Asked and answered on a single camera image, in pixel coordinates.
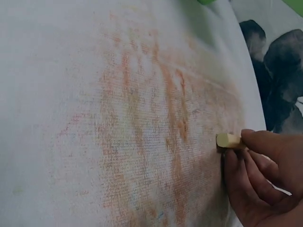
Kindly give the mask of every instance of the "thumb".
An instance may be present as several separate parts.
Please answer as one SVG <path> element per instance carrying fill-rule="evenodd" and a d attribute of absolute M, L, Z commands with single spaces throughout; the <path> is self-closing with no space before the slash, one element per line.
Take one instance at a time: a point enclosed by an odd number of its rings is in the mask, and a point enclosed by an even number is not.
<path fill-rule="evenodd" d="M 255 227 L 273 214 L 253 190 L 244 161 L 238 160 L 233 150 L 225 154 L 224 177 L 231 206 L 244 226 Z"/>

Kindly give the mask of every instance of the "white cloth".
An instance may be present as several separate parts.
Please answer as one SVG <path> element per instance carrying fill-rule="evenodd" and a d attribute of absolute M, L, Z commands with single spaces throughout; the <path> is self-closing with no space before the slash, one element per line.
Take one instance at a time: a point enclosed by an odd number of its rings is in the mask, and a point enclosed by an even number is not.
<path fill-rule="evenodd" d="M 264 120 L 228 1 L 6 1 L 0 27 L 0 226 L 237 226 L 215 134 Z"/>

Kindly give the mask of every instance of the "hand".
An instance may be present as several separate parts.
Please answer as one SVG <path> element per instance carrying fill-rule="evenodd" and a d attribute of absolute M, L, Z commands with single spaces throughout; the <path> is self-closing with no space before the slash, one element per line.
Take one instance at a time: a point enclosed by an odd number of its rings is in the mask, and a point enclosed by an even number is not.
<path fill-rule="evenodd" d="M 303 135 L 243 130 L 241 136 L 249 150 L 226 151 L 224 177 L 243 226 L 302 227 Z"/>

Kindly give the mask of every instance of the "fabric texture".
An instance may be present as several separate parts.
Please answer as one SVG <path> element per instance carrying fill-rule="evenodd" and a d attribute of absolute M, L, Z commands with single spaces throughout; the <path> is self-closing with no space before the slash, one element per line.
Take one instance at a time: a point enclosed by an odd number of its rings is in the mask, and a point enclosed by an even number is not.
<path fill-rule="evenodd" d="M 215 137 L 265 124 L 228 1 L 6 1 L 0 26 L 0 226 L 239 226 Z"/>

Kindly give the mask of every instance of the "green fabric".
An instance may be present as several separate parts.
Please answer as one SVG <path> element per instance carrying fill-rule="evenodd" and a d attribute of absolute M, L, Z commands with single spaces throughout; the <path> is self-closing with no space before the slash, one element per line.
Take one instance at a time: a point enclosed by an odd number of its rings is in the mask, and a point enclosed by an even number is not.
<path fill-rule="evenodd" d="M 289 7 L 303 17 L 303 0 L 283 0 Z"/>
<path fill-rule="evenodd" d="M 215 0 L 198 0 L 198 2 L 200 2 L 203 5 L 209 4 L 209 3 L 213 2 L 213 1 L 215 1 Z"/>

